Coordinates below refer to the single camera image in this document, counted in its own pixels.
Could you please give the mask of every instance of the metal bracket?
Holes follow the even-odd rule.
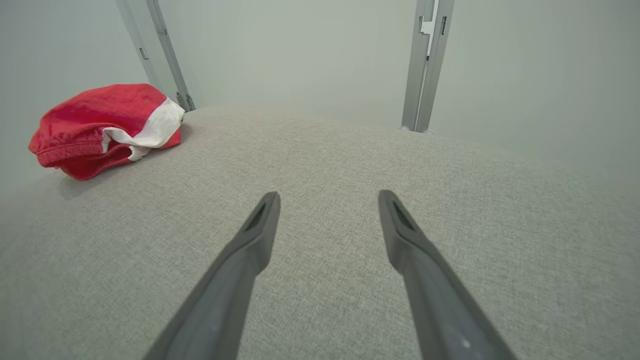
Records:
[[[438,18],[438,0],[433,0],[433,14],[431,15],[431,21],[424,21],[424,17],[420,17],[422,24],[420,25],[420,34],[429,35],[429,44],[427,45],[427,60],[431,55],[431,46],[433,45],[433,35],[435,34],[436,19]]]
[[[175,97],[178,98],[178,105],[180,105],[181,108],[186,110],[187,106],[186,104],[184,104],[184,99],[182,98],[182,95],[180,95],[180,92],[176,92]]]
[[[196,109],[195,105],[193,104],[193,99],[191,98],[191,96],[189,94],[186,94],[184,97],[187,98],[187,106],[189,106],[189,110],[187,111],[193,111]]]

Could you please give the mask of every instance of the gray fabric surface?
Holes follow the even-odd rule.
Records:
[[[1,204],[1,359],[141,358],[268,190],[282,212],[239,358],[416,359],[384,188],[521,359],[640,357],[636,195],[446,138],[277,112],[194,111],[183,141]]]

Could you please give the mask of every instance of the gray upholstered surface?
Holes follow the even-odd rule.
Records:
[[[260,196],[282,214],[240,359],[415,359],[394,190],[522,359],[638,359],[640,206],[567,170],[382,128],[204,109],[184,143],[0,207],[0,358],[139,359]]]

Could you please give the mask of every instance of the gray wall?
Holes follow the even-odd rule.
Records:
[[[637,184],[639,65],[638,0],[456,0],[429,129]]]
[[[47,171],[27,150],[40,117],[84,90],[146,83],[113,0],[0,2],[0,197]]]
[[[160,0],[198,107],[399,127],[415,0]]]

